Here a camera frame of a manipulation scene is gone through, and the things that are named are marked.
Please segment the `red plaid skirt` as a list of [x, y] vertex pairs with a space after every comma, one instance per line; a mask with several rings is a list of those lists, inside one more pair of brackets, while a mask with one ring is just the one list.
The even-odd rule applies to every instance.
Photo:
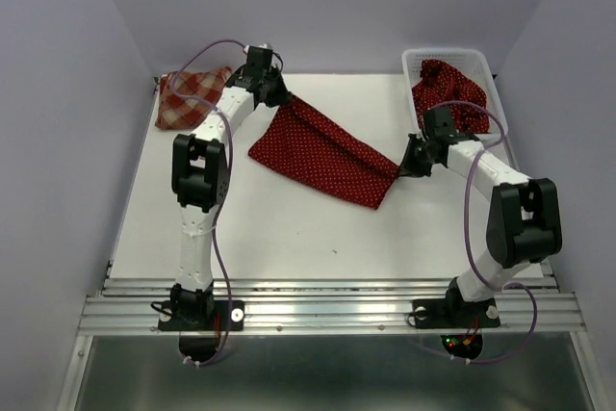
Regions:
[[154, 125], [163, 131], [181, 131], [196, 128], [210, 113], [203, 100], [218, 104], [223, 88], [232, 75], [229, 66], [206, 72], [183, 71], [172, 91], [174, 73], [161, 78], [158, 113]]

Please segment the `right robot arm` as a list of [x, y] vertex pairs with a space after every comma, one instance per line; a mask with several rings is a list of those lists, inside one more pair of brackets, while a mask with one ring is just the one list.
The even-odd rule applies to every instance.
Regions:
[[478, 192], [489, 203], [487, 248], [468, 258], [469, 270], [451, 280], [443, 297], [413, 300], [409, 321], [419, 329], [493, 328], [501, 324], [496, 294], [562, 248], [557, 187], [521, 173], [476, 135], [458, 131], [452, 106], [440, 103], [424, 112], [423, 130], [410, 136], [399, 173], [423, 178], [440, 165], [463, 177], [464, 198]]

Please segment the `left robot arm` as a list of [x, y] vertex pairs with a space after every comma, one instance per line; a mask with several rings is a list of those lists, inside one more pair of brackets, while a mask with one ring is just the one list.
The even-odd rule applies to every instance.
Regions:
[[216, 301], [212, 261], [219, 257], [216, 226], [230, 187], [233, 136], [257, 107], [290, 101], [283, 62], [267, 44], [244, 48], [245, 62], [225, 83], [217, 103], [188, 135], [172, 144], [171, 188], [182, 220], [179, 271], [159, 310], [162, 331], [205, 331], [232, 324], [229, 300]]

